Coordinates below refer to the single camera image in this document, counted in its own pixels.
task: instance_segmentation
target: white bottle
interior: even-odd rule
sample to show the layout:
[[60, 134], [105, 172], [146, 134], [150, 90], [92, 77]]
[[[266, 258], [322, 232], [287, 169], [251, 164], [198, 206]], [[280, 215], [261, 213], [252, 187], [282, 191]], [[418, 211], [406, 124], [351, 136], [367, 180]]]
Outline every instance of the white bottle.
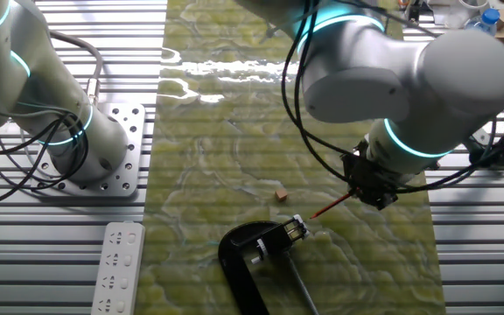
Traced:
[[471, 18], [466, 24], [465, 29], [467, 30], [480, 30], [495, 36], [497, 32], [497, 21], [501, 14], [496, 9], [487, 9], [483, 12], [481, 17]]

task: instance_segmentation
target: power strip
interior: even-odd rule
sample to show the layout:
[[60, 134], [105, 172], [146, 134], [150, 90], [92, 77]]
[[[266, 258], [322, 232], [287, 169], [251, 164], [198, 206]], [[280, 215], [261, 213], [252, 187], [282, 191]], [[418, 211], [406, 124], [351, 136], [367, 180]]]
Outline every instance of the power strip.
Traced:
[[132, 315], [145, 228], [139, 223], [106, 226], [91, 315]]

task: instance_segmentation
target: black c-clamp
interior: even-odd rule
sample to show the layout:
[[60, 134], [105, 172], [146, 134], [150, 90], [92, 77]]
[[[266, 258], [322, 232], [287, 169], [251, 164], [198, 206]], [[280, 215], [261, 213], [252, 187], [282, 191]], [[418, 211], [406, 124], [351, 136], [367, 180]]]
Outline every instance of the black c-clamp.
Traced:
[[304, 239], [308, 234], [301, 217], [295, 215], [285, 223], [246, 223], [223, 236], [219, 244], [219, 261], [242, 315], [270, 315], [244, 261], [242, 250], [255, 246], [259, 256], [252, 262], [259, 263], [265, 256], [288, 251], [293, 242]]

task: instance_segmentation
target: red stick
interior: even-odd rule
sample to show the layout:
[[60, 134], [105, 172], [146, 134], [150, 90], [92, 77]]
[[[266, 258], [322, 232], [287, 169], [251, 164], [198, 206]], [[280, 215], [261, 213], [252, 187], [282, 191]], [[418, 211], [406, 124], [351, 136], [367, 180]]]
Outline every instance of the red stick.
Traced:
[[346, 193], [345, 195], [343, 195], [343, 197], [340, 197], [339, 199], [335, 200], [333, 203], [329, 204], [328, 206], [325, 206], [324, 209], [316, 212], [312, 217], [311, 219], [314, 219], [316, 217], [318, 217], [319, 215], [323, 214], [324, 212], [332, 209], [333, 207], [335, 207], [336, 205], [338, 205], [341, 201], [343, 200], [346, 200], [347, 198], [351, 197], [351, 193]]

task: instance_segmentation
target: black cable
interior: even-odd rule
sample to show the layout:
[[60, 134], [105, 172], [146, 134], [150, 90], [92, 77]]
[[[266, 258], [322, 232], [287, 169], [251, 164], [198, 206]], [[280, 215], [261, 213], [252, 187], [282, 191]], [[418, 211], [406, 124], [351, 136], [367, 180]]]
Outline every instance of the black cable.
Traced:
[[50, 135], [48, 135], [47, 140], [45, 141], [44, 145], [42, 146], [42, 149], [40, 150], [40, 153], [38, 154], [38, 157], [34, 163], [35, 165], [31, 168], [31, 170], [26, 174], [26, 176], [24, 176], [24, 178], [17, 185], [13, 186], [8, 192], [6, 192], [0, 196], [0, 201], [6, 200], [13, 193], [16, 193], [19, 189], [21, 189], [25, 185], [25, 183], [27, 181], [29, 181], [32, 178], [32, 175], [34, 174], [37, 167], [39, 166], [40, 161], [42, 160], [42, 156], [44, 155], [44, 152], [46, 152], [46, 149], [48, 148], [51, 139], [53, 138], [53, 136], [56, 134], [56, 132], [60, 128], [60, 125], [66, 120], [66, 118], [67, 118], [67, 115], [63, 115], [59, 120], [56, 120], [56, 121], [50, 123], [50, 125], [48, 125], [48, 127], [50, 127], [50, 129], [52, 131], [50, 132]]
[[388, 34], [389, 32], [389, 24], [390, 24], [390, 18], [386, 17], [386, 24], [384, 25], [384, 33]]
[[[314, 0], [313, 6], [316, 6], [319, 3], [319, 0]], [[308, 55], [308, 50], [311, 45], [311, 40], [312, 40], [312, 34], [314, 33], [314, 25], [316, 24], [316, 17], [318, 13], [314, 12], [311, 15], [311, 20], [308, 28], [308, 32], [306, 34], [306, 39], [304, 41], [304, 46], [303, 46], [303, 51], [301, 52], [300, 56], [300, 61], [298, 62], [298, 70], [297, 70], [297, 78], [295, 79], [295, 91], [294, 91], [294, 101], [295, 101], [295, 117], [297, 118], [297, 127], [298, 130], [301, 133], [301, 137], [303, 138], [303, 142], [306, 145], [306, 148], [308, 148], [309, 152], [318, 160], [318, 162], [324, 166], [331, 174], [333, 174], [335, 177], [338, 179], [341, 179], [347, 183], [349, 183], [349, 179], [346, 178], [344, 175], [339, 173], [338, 171], [334, 170], [317, 152], [314, 150], [312, 147], [311, 142], [308, 139], [308, 136], [306, 135], [305, 128], [303, 126], [303, 121], [301, 118], [301, 111], [300, 111], [300, 104], [299, 104], [299, 94], [300, 94], [300, 82], [301, 78], [303, 76], [303, 71], [304, 71], [304, 64], [306, 61], [306, 56]], [[298, 42], [300, 40], [300, 35], [302, 35], [303, 31], [299, 31], [297, 33], [297, 36], [295, 37], [295, 42]]]
[[98, 51], [98, 49], [96, 49], [93, 45], [90, 45], [88, 42], [86, 42], [82, 39], [66, 35], [66, 34], [61, 33], [59, 31], [50, 31], [50, 36], [53, 39], [65, 41], [66, 43], [87, 49], [88, 52], [91, 53], [96, 58], [96, 66], [94, 68], [94, 73], [93, 73], [92, 79], [99, 79], [100, 78], [101, 72], [102, 72], [103, 61], [102, 61], [102, 55]]
[[[479, 158], [479, 161], [478, 163], [483, 160], [484, 158], [487, 158], [487, 156], [491, 153], [491, 150], [494, 146], [494, 139], [495, 139], [495, 133], [497, 132], [497, 117], [495, 117], [493, 120], [492, 120], [492, 126], [491, 126], [491, 136], [489, 137], [489, 141], [487, 142], [487, 147], [486, 149], [483, 151], [483, 153], [481, 154], [481, 157]], [[447, 183], [447, 184], [442, 184], [439, 188], [436, 188], [436, 189], [442, 189], [442, 188], [446, 188], [446, 187], [451, 187], [451, 186], [455, 186], [456, 184], [460, 183], [461, 181], [469, 178], [470, 176], [472, 176], [472, 174], [475, 172], [476, 170], [471, 170], [469, 171], [468, 173], [460, 176], [459, 178], [453, 180], [451, 183]]]
[[377, 6], [373, 6], [373, 5], [370, 5], [362, 0], [353, 0], [353, 1], [347, 1], [347, 0], [333, 0], [335, 2], [338, 2], [338, 3], [341, 3], [341, 4], [350, 4], [350, 5], [354, 5], [358, 8], [361, 8], [361, 9], [369, 9], [371, 11], [373, 11], [374, 13], [376, 14], [379, 14], [379, 15], [382, 15], [384, 16], [385, 18], [389, 18], [391, 20], [394, 20], [396, 22], [399, 22], [403, 25], [406, 25], [408, 26], [409, 28], [413, 28], [413, 29], [416, 29], [420, 32], [424, 32], [425, 34], [433, 37], [433, 38], [437, 38], [440, 36], [440, 34], [435, 34], [434, 32], [432, 31], [429, 31], [427, 29], [424, 29], [423, 27], [415, 24], [415, 23], [411, 23], [410, 21], [408, 20], [405, 20], [401, 17], [397, 17], [395, 16], [394, 14], [390, 14], [386, 11], [386, 9], [384, 8], [381, 8], [381, 7], [377, 7]]
[[[345, 2], [345, 1], [338, 1], [338, 2], [342, 2], [342, 3], [345, 3], [345, 4], [351, 4], [351, 5], [357, 5], [357, 6], [359, 6], [356, 3], [348, 3], [348, 2]], [[371, 9], [371, 10], [373, 10], [373, 11], [379, 13], [379, 14], [382, 14], [382, 12], [385, 11], [382, 8], [373, 7], [373, 6], [370, 6], [370, 5], [366, 4], [366, 3], [363, 3], [363, 6], [361, 6], [361, 7], [364, 7], [364, 8], [367, 8], [367, 9]], [[387, 18], [391, 18], [391, 19], [393, 19], [395, 21], [401, 22], [401, 23], [407, 25], [408, 27], [412, 27], [412, 28], [416, 28], [416, 29], [422, 29], [424, 32], [429, 33], [433, 37], [437, 37], [438, 36], [438, 35], [436, 35], [434, 33], [431, 33], [429, 31], [421, 28], [418, 25], [413, 25], [412, 23], [410, 23], [408, 21], [400, 19], [399, 17], [390, 16], [389, 14], [382, 14], [382, 15], [384, 15]], [[312, 17], [311, 21], [314, 21], [315, 17], [316, 16], [313, 14], [313, 17]], [[314, 150], [314, 148], [310, 144], [310, 141], [308, 140], [308, 138], [311, 138], [312, 140], [315, 140], [318, 143], [323, 144], [324, 146], [329, 147], [329, 148], [331, 148], [331, 149], [333, 149], [333, 150], [335, 150], [337, 152], [340, 152], [342, 154], [351, 154], [351, 153], [348, 152], [347, 150], [342, 150], [341, 148], [337, 148], [335, 146], [332, 146], [329, 143], [326, 143], [326, 142], [324, 142], [324, 141], [316, 138], [315, 136], [313, 136], [312, 134], [310, 134], [308, 131], [306, 131], [304, 129], [304, 126], [302, 124], [302, 120], [300, 119], [300, 107], [298, 105], [298, 91], [300, 89], [300, 80], [301, 80], [301, 75], [302, 75], [303, 70], [304, 70], [305, 58], [306, 58], [306, 54], [308, 53], [308, 46], [310, 46], [310, 41], [312, 39], [313, 31], [311, 31], [311, 29], [313, 30], [314, 24], [315, 23], [312, 22], [311, 25], [310, 25], [310, 27], [309, 27], [309, 32], [308, 32], [307, 37], [306, 37], [305, 42], [304, 42], [303, 53], [302, 53], [301, 60], [299, 62], [299, 66], [298, 66], [297, 79], [296, 79], [296, 85], [295, 85], [295, 111], [296, 111], [297, 118], [295, 119], [295, 117], [291, 113], [291, 110], [289, 109], [289, 106], [288, 106], [288, 103], [287, 103], [287, 98], [286, 98], [286, 93], [285, 93], [285, 82], [286, 82], [286, 74], [287, 74], [288, 66], [291, 63], [291, 58], [292, 58], [293, 53], [297, 49], [298, 41], [302, 37], [303, 31], [304, 31], [304, 27], [305, 27], [305, 23], [301, 23], [301, 26], [299, 27], [299, 31], [297, 32], [297, 36], [295, 37], [295, 40], [293, 41], [293, 45], [291, 46], [291, 49], [290, 49], [289, 54], [287, 56], [287, 59], [285, 61], [285, 65], [283, 67], [283, 78], [282, 78], [283, 105], [285, 106], [285, 109], [287, 110], [287, 113], [288, 113], [290, 119], [295, 123], [295, 125], [298, 127], [299, 131], [301, 132], [301, 137], [303, 138], [304, 143], [305, 143], [306, 147], [308, 148], [309, 152], [318, 160], [318, 162], [322, 166], [324, 166], [330, 173], [332, 173], [334, 176], [338, 177], [339, 179], [342, 179], [343, 181], [347, 182], [350, 186], [357, 186], [357, 185], [355, 185], [355, 183], [352, 183], [349, 178], [346, 178], [345, 176], [341, 175], [338, 171], [334, 170], [329, 164], [327, 164], [326, 161], [324, 161], [324, 159]], [[486, 152], [489, 152], [491, 150], [491, 145], [488, 145], [489, 149], [486, 149]], [[432, 190], [432, 189], [433, 190], [434, 189], [440, 189], [440, 188], [442, 188], [442, 185], [451, 186], [451, 185], [455, 185], [455, 184], [459, 183], [460, 181], [462, 181], [465, 178], [469, 177], [471, 175], [471, 173], [475, 169], [477, 169], [478, 167], [480, 167], [480, 166], [482, 166], [482, 165], [484, 165], [486, 163], [489, 163], [489, 161], [492, 158], [493, 158], [492, 156], [487, 156], [486, 157], [484, 155], [483, 158], [481, 158], [477, 163], [472, 164], [470, 166], [467, 166], [465, 169], [463, 169], [461, 171], [458, 171], [458, 172], [452, 174], [451, 176], [448, 176], [446, 178], [443, 178], [443, 179], [441, 179], [439, 181], [436, 181], [436, 182], [428, 184], [428, 185], [421, 185], [421, 186], [407, 186], [406, 185], [407, 188], [403, 188], [403, 189], [396, 188], [396, 189], [392, 189], [392, 190], [387, 189], [385, 187], [383, 187], [382, 189], [381, 188], [376, 188], [376, 187], [360, 187], [360, 188], [362, 188], [362, 189], [368, 189], [368, 190], [372, 190], [372, 191], [375, 191], [375, 190], [376, 191], [382, 191], [382, 192], [385, 192], [385, 193], [415, 193], [415, 192], [421, 192], [421, 191]], [[371, 161], [368, 161], [368, 162], [371, 165], [380, 168], [380, 166], [372, 163]]]
[[[306, 14], [308, 11], [309, 11], [309, 4], [308, 2], [305, 2], [304, 4], [304, 14]], [[291, 121], [295, 124], [295, 126], [298, 127], [298, 122], [297, 122], [297, 119], [295, 118], [295, 116], [293, 115], [292, 111], [291, 111], [291, 107], [289, 106], [289, 102], [287, 100], [287, 90], [286, 90], [286, 78], [287, 78], [287, 71], [289, 70], [289, 64], [291, 63], [291, 60], [293, 58], [293, 54], [295, 53], [295, 50], [297, 49], [297, 45], [298, 45], [298, 41], [301, 39], [302, 35], [303, 35], [303, 31], [305, 30], [305, 25], [306, 25], [306, 18], [304, 18], [302, 21], [301, 21], [301, 24], [298, 28], [298, 31], [297, 31], [297, 35], [295, 36], [295, 40], [293, 40], [293, 44], [291, 45], [291, 48], [289, 50], [289, 53], [287, 54], [287, 58], [285, 59], [285, 64], [283, 66], [283, 72], [282, 72], [282, 80], [281, 80], [281, 94], [282, 94], [282, 97], [283, 97], [283, 106], [285, 107], [285, 111], [287, 112], [287, 115], [289, 116], [289, 118], [291, 119]], [[304, 131], [304, 133], [312, 140], [316, 141], [317, 143], [319, 144], [322, 144], [324, 145], [326, 148], [330, 148], [334, 151], [337, 151], [341, 154], [347, 154], [349, 153], [347, 150], [343, 150], [333, 144], [330, 144], [320, 138], [318, 138], [317, 136], [314, 136], [313, 134], [311, 134], [310, 132], [308, 131]]]
[[53, 128], [53, 125], [55, 124], [55, 121], [53, 123], [50, 123], [46, 128], [44, 128], [44, 130], [40, 131], [37, 135], [35, 135], [34, 137], [32, 137], [30, 140], [16, 146], [16, 147], [13, 147], [13, 148], [10, 148], [8, 150], [0, 150], [0, 155], [7, 155], [7, 154], [10, 154], [10, 153], [13, 153], [13, 152], [16, 152], [16, 151], [19, 151], [23, 148], [26, 148], [27, 146], [33, 144], [35, 141], [39, 140], [40, 138], [42, 138], [48, 131], [50, 131], [52, 128]]
[[[51, 187], [54, 187], [56, 186], [57, 184], [59, 184], [60, 182], [64, 181], [64, 180], [67, 180], [69, 179], [71, 176], [73, 176], [82, 166], [83, 164], [85, 163], [85, 160], [87, 159], [87, 155], [88, 155], [88, 139], [87, 139], [87, 135], [85, 132], [82, 133], [82, 140], [85, 142], [85, 145], [82, 146], [83, 149], [84, 149], [84, 152], [83, 152], [83, 156], [81, 158], [81, 160], [79, 161], [78, 163], [78, 154], [73, 154], [73, 161], [72, 161], [72, 168], [69, 169], [69, 171], [67, 171], [66, 173], [64, 173], [61, 177], [59, 178], [56, 178], [56, 179], [45, 179], [45, 178], [40, 178], [40, 177], [37, 177], [35, 176], [34, 174], [32, 174], [31, 176], [31, 179], [36, 179], [38, 182], [41, 182], [39, 183], [39, 186], [37, 187], [31, 187], [30, 189], [32, 191], [39, 191], [39, 190], [43, 190], [43, 189], [47, 189], [47, 188], [51, 188]], [[1, 137], [0, 137], [0, 146], [4, 149], [4, 144], [3, 142], [1, 141]], [[73, 147], [75, 149], [79, 148], [80, 146], [77, 145], [76, 143], [73, 143]], [[20, 166], [20, 164], [18, 164], [17, 161], [15, 161], [15, 159], [11, 156], [11, 155], [7, 155], [7, 158], [22, 172], [24, 172], [25, 174], [28, 174], [28, 171], [25, 170], [24, 168], [22, 168]], [[0, 176], [7, 182], [9, 183], [10, 185], [12, 186], [17, 186], [18, 184], [13, 182], [10, 178], [6, 177], [2, 171], [0, 171]]]
[[[1, 139], [1, 136], [0, 136], [0, 147], [1, 149], [3, 149], [4, 151], [7, 150], [5, 148], [5, 144], [3, 142], [3, 140]], [[11, 163], [13, 163], [21, 172], [23, 173], [28, 173], [28, 171], [26, 169], [24, 169], [14, 158], [11, 154], [6, 154], [7, 158], [10, 160]], [[12, 185], [16, 185], [15, 183], [12, 183], [11, 180], [9, 178], [6, 178], [4, 174], [2, 174], [0, 172], [0, 176], [5, 179], [5, 181], [9, 184], [12, 184]], [[45, 179], [45, 178], [40, 178], [36, 175], [32, 175], [32, 178], [33, 179], [36, 179], [37, 181], [49, 181], [49, 179]]]

